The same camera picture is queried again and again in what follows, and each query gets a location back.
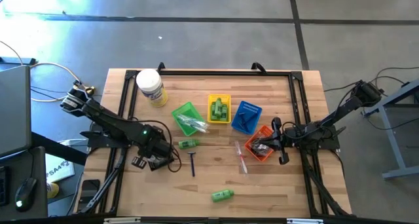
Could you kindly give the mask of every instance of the computer mouse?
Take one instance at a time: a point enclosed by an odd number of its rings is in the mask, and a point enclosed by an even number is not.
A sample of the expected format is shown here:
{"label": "computer mouse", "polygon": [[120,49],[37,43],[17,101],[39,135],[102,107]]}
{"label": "computer mouse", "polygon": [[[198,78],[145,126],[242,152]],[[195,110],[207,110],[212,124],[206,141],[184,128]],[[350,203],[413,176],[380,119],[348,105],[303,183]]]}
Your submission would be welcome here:
{"label": "computer mouse", "polygon": [[24,180],[16,191],[16,196],[14,197],[16,210],[24,212],[28,211],[32,207],[36,186],[37,180],[35,178],[29,177]]}

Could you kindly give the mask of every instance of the concrete floor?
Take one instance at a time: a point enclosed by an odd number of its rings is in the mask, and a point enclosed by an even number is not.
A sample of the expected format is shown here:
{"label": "concrete floor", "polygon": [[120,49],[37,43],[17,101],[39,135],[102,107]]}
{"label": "concrete floor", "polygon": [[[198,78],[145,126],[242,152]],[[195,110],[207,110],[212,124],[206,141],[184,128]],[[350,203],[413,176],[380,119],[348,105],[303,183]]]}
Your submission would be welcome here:
{"label": "concrete floor", "polygon": [[[4,0],[2,4],[7,12],[293,18],[289,0]],[[297,0],[297,6],[300,18],[305,19],[419,20],[418,0]],[[71,22],[34,16],[0,21],[0,39],[21,56],[70,67],[84,83],[96,86],[98,94],[110,67],[157,67],[164,62],[169,68],[247,69],[258,61],[267,69],[302,69],[293,24]],[[325,89],[373,79],[385,67],[419,63],[418,26],[303,24],[301,29],[309,67],[320,70]],[[0,54],[13,55],[3,47]],[[34,69],[31,74],[33,86],[60,91],[68,90],[73,81],[53,67]],[[419,78],[419,71],[385,75],[411,81]],[[400,87],[387,79],[379,83],[388,93]],[[326,93],[331,111],[344,93]],[[381,125],[379,117],[371,120]],[[37,102],[32,102],[32,123],[33,131],[54,140],[80,138],[79,132],[89,125],[88,120],[61,111],[58,103]],[[381,178],[382,172],[397,168],[385,131],[374,129],[359,112],[338,125],[347,126],[339,139],[353,213],[418,222],[419,176]],[[60,202],[63,207],[69,203]],[[57,210],[53,207],[50,212],[63,214]]]}

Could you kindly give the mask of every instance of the white jar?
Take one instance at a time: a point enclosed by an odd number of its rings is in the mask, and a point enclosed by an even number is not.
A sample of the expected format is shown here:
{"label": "white jar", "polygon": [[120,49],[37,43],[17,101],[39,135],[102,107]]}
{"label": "white jar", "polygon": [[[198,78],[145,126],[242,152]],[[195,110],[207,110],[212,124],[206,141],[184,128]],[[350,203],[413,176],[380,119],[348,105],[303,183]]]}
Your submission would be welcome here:
{"label": "white jar", "polygon": [[153,107],[162,107],[168,101],[162,78],[154,69],[144,69],[137,75],[137,85]]}

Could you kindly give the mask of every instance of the plastic basket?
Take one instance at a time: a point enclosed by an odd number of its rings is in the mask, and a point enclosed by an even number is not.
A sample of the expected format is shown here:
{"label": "plastic basket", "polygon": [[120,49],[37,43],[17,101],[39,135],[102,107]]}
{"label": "plastic basket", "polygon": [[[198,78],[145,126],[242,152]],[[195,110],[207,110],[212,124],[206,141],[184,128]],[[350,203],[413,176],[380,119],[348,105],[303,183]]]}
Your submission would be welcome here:
{"label": "plastic basket", "polygon": [[274,150],[273,149],[270,149],[269,150],[269,152],[268,152],[268,154],[265,156],[265,157],[261,157],[261,156],[257,156],[257,155],[255,155],[252,151],[251,151],[251,142],[252,141],[254,141],[254,140],[256,140],[256,138],[258,138],[258,137],[261,137],[261,136],[264,136],[264,137],[267,137],[267,136],[270,136],[270,135],[272,135],[272,133],[274,133],[274,131],[272,130],[272,129],[270,129],[269,127],[267,127],[267,126],[265,126],[265,125],[263,125],[262,127],[261,127],[261,129],[259,129],[245,144],[244,144],[244,147],[257,159],[257,160],[259,160],[259,161],[261,161],[261,162],[264,162],[268,157],[269,157],[269,155],[270,154],[272,154],[273,152],[274,152]]}
{"label": "plastic basket", "polygon": [[172,116],[175,119],[176,123],[180,126],[180,128],[182,129],[182,132],[185,134],[185,136],[190,136],[192,134],[194,134],[197,129],[193,129],[190,126],[181,124],[179,122],[179,119],[177,118],[177,116],[179,114],[188,116],[188,117],[192,117],[194,119],[198,119],[201,122],[204,122],[204,119],[201,117],[201,115],[198,113],[198,111],[195,109],[195,107],[193,106],[193,104],[191,102],[188,102],[184,105],[182,105],[181,107],[175,109],[172,111]]}
{"label": "plastic basket", "polygon": [[[211,104],[221,98],[221,103],[227,104],[227,121],[213,121],[211,120]],[[230,123],[231,122],[231,95],[228,94],[210,94],[208,96],[208,116],[207,120],[210,123]]]}
{"label": "plastic basket", "polygon": [[[240,116],[240,113],[244,113],[245,120],[249,119],[250,117],[253,117],[253,118],[249,122],[247,122],[245,126],[242,126],[241,124],[242,118]],[[231,126],[234,129],[241,131],[247,135],[252,135],[255,132],[257,122],[259,121],[259,118],[261,117],[261,113],[262,113],[261,107],[253,105],[249,102],[242,101],[240,102],[240,105],[238,106],[236,115],[234,116]]]}

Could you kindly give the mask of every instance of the wooden table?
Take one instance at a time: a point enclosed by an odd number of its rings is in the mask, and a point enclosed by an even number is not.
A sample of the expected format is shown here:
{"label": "wooden table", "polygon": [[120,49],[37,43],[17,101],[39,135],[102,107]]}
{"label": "wooden table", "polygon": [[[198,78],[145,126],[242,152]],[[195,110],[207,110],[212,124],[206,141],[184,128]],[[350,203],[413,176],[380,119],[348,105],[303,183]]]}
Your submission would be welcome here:
{"label": "wooden table", "polygon": [[[118,111],[126,69],[110,69],[101,104]],[[319,71],[303,71],[304,85],[312,120],[328,114]],[[153,108],[139,91],[134,116],[139,120],[159,120],[168,125],[173,144],[188,139],[175,123],[171,112],[186,102],[192,102],[201,116],[207,118],[208,94],[230,94],[232,117],[242,100],[262,107],[257,128],[270,125],[273,117],[282,122],[293,121],[293,110],[286,77],[228,77],[228,76],[163,76],[169,100],[164,107]],[[125,114],[128,113],[129,100]],[[308,217],[307,197],[302,176],[299,152],[287,149],[290,162],[280,165],[279,152],[265,162],[257,161],[243,150],[249,174],[243,175],[238,163],[234,141],[244,144],[250,136],[234,130],[230,124],[211,124],[209,134],[195,133],[189,138],[198,139],[194,149],[196,177],[191,176],[188,150],[179,151],[182,169],[171,173],[162,168],[151,172],[148,167],[140,170],[130,163],[137,148],[128,152],[118,215],[183,216],[183,217]],[[84,179],[103,182],[109,149],[92,153],[84,168]],[[351,212],[342,169],[330,151],[320,151],[319,161],[323,181],[335,200]],[[108,196],[110,207],[113,190]],[[211,194],[223,189],[233,189],[234,198],[219,203],[211,201]],[[318,192],[314,188],[316,206]]]}

